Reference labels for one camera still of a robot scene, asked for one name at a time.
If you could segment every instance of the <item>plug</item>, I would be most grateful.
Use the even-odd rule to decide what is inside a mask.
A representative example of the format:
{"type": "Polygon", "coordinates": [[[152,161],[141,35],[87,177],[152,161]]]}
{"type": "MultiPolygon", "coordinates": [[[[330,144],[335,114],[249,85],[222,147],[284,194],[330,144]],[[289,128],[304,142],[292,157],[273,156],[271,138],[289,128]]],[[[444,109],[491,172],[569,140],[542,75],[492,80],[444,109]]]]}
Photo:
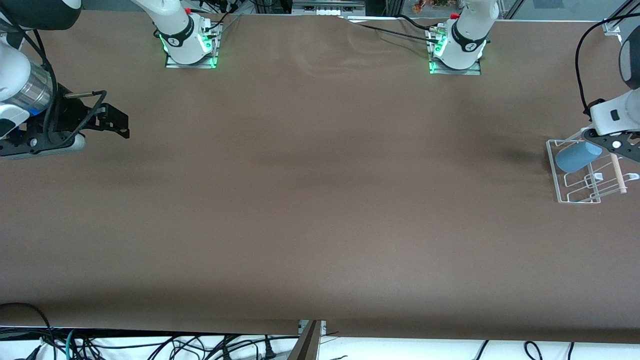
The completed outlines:
{"type": "Polygon", "coordinates": [[[38,345],[38,347],[33,349],[33,351],[29,354],[29,356],[27,356],[27,358],[25,360],[36,360],[36,356],[38,356],[38,352],[40,351],[41,347],[42,347],[42,345],[38,345]]]}
{"type": "Polygon", "coordinates": [[[227,350],[227,347],[222,348],[222,360],[231,360],[231,356],[229,356],[229,350],[227,350]]]}
{"type": "Polygon", "coordinates": [[[271,342],[269,341],[269,336],[264,336],[264,347],[266,348],[264,351],[264,360],[271,360],[276,357],[276,353],[273,352],[271,348],[271,342]]]}

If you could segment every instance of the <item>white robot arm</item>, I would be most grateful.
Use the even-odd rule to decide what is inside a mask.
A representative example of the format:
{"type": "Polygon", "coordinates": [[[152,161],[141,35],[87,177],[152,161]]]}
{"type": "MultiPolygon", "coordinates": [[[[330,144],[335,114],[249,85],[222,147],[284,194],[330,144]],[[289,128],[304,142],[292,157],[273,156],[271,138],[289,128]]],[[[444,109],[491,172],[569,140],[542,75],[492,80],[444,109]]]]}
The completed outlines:
{"type": "Polygon", "coordinates": [[[589,105],[593,129],[583,133],[585,140],[640,162],[640,27],[626,39],[620,49],[622,80],[631,89],[623,95],[589,105]]]}
{"type": "Polygon", "coordinates": [[[177,63],[192,64],[212,51],[211,21],[197,13],[187,14],[180,0],[131,0],[154,21],[160,39],[177,63]]]}
{"type": "Polygon", "coordinates": [[[445,39],[434,55],[452,69],[468,69],[482,56],[499,13],[497,0],[465,0],[460,17],[444,23],[445,39]]]}
{"type": "MultiPolygon", "coordinates": [[[[212,51],[211,21],[187,13],[180,0],[132,0],[152,18],[164,49],[180,64],[192,64],[212,51]]],[[[41,66],[17,48],[24,29],[70,28],[81,0],[0,0],[0,156],[25,158],[84,148],[82,129],[114,131],[129,138],[128,117],[109,104],[106,92],[72,94],[57,83],[43,54],[41,66]],[[93,108],[80,97],[97,96],[93,108]]]]}

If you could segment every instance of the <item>black strap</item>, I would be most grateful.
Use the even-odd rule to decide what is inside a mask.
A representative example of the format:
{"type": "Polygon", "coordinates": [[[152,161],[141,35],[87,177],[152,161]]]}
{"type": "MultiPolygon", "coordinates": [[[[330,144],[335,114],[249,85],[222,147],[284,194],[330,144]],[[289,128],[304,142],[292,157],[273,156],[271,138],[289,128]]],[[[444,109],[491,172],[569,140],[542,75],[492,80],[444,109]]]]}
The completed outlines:
{"type": "Polygon", "coordinates": [[[172,47],[182,46],[182,43],[187,38],[189,38],[193,33],[193,28],[194,28],[193,18],[191,18],[190,16],[187,16],[187,17],[189,18],[189,24],[187,24],[187,27],[184,28],[184,30],[182,30],[181,32],[173,35],[167,35],[162,31],[159,31],[160,36],[162,36],[162,38],[164,39],[164,42],[166,42],[169,46],[172,46],[172,47]]]}
{"type": "Polygon", "coordinates": [[[465,53],[473,53],[480,45],[482,45],[482,43],[486,39],[486,35],[478,40],[465,38],[458,31],[458,21],[454,22],[453,26],[451,26],[451,33],[453,34],[453,40],[460,44],[460,47],[462,47],[462,51],[464,51],[465,53]]]}

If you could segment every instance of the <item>blue cylinder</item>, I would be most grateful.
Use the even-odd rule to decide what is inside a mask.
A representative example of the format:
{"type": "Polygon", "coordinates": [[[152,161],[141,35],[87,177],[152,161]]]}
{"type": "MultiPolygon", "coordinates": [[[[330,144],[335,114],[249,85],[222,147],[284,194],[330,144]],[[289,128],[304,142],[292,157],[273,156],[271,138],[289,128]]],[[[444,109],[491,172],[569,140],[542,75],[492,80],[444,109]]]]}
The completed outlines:
{"type": "Polygon", "coordinates": [[[601,147],[590,142],[578,142],[556,154],[556,165],[564,172],[576,172],[596,160],[601,154],[601,147]]]}

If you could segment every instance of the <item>white wire rack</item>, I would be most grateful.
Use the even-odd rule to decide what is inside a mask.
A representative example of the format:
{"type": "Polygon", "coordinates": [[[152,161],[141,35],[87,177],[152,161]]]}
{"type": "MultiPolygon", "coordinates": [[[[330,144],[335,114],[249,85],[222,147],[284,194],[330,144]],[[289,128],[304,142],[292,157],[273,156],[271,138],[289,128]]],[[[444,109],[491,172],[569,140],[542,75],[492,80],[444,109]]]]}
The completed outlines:
{"type": "Polygon", "coordinates": [[[584,169],[567,174],[555,162],[556,154],[575,143],[583,142],[579,136],[587,128],[564,140],[547,140],[547,154],[551,163],[558,202],[565,204],[599,204],[602,197],[613,193],[627,193],[627,182],[640,179],[637,173],[624,174],[618,155],[604,151],[584,169]]]}

